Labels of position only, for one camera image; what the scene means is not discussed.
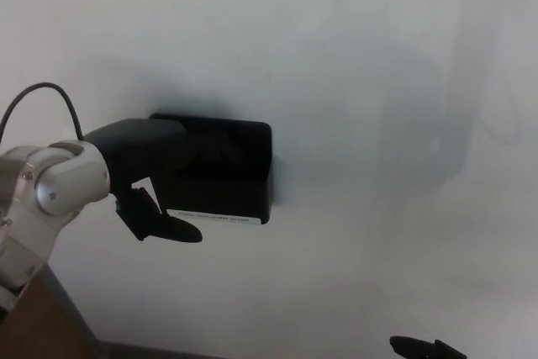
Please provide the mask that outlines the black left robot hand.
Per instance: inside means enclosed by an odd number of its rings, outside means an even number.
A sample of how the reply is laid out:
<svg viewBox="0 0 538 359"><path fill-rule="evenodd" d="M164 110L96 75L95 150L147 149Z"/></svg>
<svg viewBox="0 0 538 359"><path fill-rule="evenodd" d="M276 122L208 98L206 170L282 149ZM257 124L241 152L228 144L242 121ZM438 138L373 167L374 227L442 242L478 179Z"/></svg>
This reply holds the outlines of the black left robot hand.
<svg viewBox="0 0 538 359"><path fill-rule="evenodd" d="M192 132L176 120L123 119L84 136L96 146L108 168L116 213L137 240L149 236L183 243L199 243L201 231L170 216L135 182L148 177L171 177L197 158L240 161L240 152L221 129Z"/></svg>

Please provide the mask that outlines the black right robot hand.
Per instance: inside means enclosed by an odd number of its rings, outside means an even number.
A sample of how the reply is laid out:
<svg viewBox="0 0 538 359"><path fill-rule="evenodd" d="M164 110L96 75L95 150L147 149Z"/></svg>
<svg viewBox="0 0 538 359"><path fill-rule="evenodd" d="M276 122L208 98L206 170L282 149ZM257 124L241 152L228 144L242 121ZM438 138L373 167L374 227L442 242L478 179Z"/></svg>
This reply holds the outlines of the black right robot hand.
<svg viewBox="0 0 538 359"><path fill-rule="evenodd" d="M465 354L440 340L428 342L394 335L389 343L396 354L406 359L467 359Z"/></svg>

